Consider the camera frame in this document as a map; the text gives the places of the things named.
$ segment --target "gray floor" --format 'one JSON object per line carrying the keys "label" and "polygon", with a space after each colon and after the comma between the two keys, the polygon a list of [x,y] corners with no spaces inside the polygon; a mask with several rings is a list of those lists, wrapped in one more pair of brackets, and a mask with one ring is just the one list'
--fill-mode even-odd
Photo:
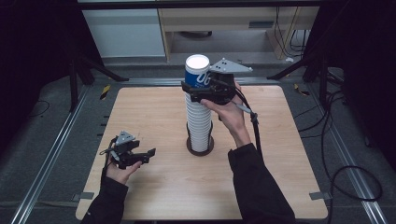
{"label": "gray floor", "polygon": [[[174,44],[171,62],[169,64],[160,65],[144,65],[139,66],[109,66],[112,71],[124,77],[140,78],[140,77],[183,77],[183,63],[186,55],[192,53],[204,53],[209,56],[212,62],[221,57],[230,60],[240,60],[243,64],[252,65],[254,72],[249,75],[238,75],[242,77],[268,77],[276,74],[281,69],[288,66],[285,61],[278,61],[274,55],[270,54],[270,48],[265,38],[256,38],[257,34],[247,33],[214,33],[212,39],[227,39],[225,46],[223,43],[214,45],[207,39],[209,44],[200,43],[200,45],[191,42],[200,41],[190,36],[179,35],[179,41]],[[239,39],[256,40],[253,45],[257,48],[240,48],[235,50],[225,49],[232,46]],[[317,83],[306,84],[302,81],[304,69],[284,77],[277,84],[282,87],[286,98],[290,105],[293,116],[304,112],[317,105],[314,93],[317,91]],[[38,196],[38,203],[35,205],[26,223],[78,223],[75,218],[76,204],[71,203],[71,198],[75,193],[83,191],[85,181],[91,169],[93,158],[101,141],[101,133],[104,132],[107,117],[111,113],[112,106],[117,97],[120,88],[130,87],[132,85],[120,84],[108,79],[107,77],[95,72],[96,80],[89,88],[86,101],[81,108],[76,122],[67,136],[62,151],[46,180],[46,184]],[[298,83],[300,90],[310,91],[310,95],[306,96],[297,92],[293,84]],[[110,91],[105,100],[100,100],[103,87],[107,84],[111,85]],[[87,87],[80,85],[79,91],[85,90]],[[339,88],[329,85],[330,91],[336,91]],[[50,152],[50,149],[57,138],[58,132],[62,129],[64,121],[68,116],[70,106],[70,94],[68,88],[68,78],[62,78],[58,81],[50,83],[41,92],[40,100],[47,101],[49,108],[39,116],[30,117],[20,132],[15,136],[7,153],[0,160],[0,223],[9,223],[14,213],[26,195],[28,189],[35,180],[41,165]],[[47,104],[37,102],[32,115],[39,114],[47,108]],[[321,118],[318,108],[307,112],[295,119],[299,129],[305,128],[315,123]],[[372,173],[381,182],[384,189],[383,197],[378,201],[385,218],[389,223],[396,223],[396,174],[384,159],[382,153],[376,148],[367,147],[364,144],[364,134],[361,132],[359,124],[354,119],[348,105],[344,105],[342,100],[336,101],[332,108],[333,127],[341,134],[350,154],[356,163]],[[322,191],[329,191],[330,182],[324,174],[323,165],[320,159],[320,138],[310,137],[311,135],[320,134],[321,125],[317,128],[301,133],[305,150],[313,167],[315,176],[318,180],[319,187]],[[337,152],[337,146],[331,139],[329,132],[325,135],[325,155],[330,173],[332,174],[338,167],[342,166],[342,162]],[[354,192],[354,188],[350,184],[347,175],[341,175],[337,178],[337,184]],[[332,223],[372,223],[360,201],[352,200],[347,196],[335,191],[333,195],[334,210],[332,215]],[[61,205],[50,206],[49,203],[61,203]],[[326,223],[324,220],[307,220],[309,223]]]}

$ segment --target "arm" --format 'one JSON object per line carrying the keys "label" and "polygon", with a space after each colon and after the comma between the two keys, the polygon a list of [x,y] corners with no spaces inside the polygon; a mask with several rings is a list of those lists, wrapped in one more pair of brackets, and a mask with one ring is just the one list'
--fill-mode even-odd
{"label": "arm", "polygon": [[[233,102],[242,104],[237,96]],[[282,191],[251,144],[244,112],[233,103],[216,105],[202,100],[201,104],[220,116],[237,146],[236,150],[228,153],[228,157],[242,219],[246,223],[295,223],[294,213]]]}
{"label": "arm", "polygon": [[129,176],[142,164],[141,161],[125,170],[111,163],[103,172],[106,177],[102,182],[99,195],[93,200],[81,221],[81,224],[119,224],[124,210],[124,200],[128,192],[125,186]]}

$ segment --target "black sleeve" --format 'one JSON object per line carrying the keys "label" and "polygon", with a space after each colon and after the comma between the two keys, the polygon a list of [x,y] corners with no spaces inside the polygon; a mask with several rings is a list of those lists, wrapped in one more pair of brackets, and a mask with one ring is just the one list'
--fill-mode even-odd
{"label": "black sleeve", "polygon": [[245,223],[295,223],[292,209],[253,144],[230,150],[228,159]]}
{"label": "black sleeve", "polygon": [[106,177],[81,224],[120,224],[128,187]]}

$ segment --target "wooden table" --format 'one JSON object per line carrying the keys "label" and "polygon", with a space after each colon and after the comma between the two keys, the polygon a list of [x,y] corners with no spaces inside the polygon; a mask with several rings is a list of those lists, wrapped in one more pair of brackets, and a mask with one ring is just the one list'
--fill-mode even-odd
{"label": "wooden table", "polygon": [[[252,109],[259,114],[265,163],[285,194],[297,218],[325,218],[323,200],[312,201],[318,183],[283,91],[278,86],[243,87]],[[247,127],[254,142],[252,125]],[[156,155],[129,179],[123,219],[240,219],[234,195],[233,173],[227,152],[235,148],[228,130],[212,113],[213,151],[196,157],[186,148],[186,107],[180,87],[121,89],[106,126],[84,192],[99,192],[106,149],[124,130],[140,140],[135,152],[156,147]],[[81,199],[82,219],[92,200]]]}

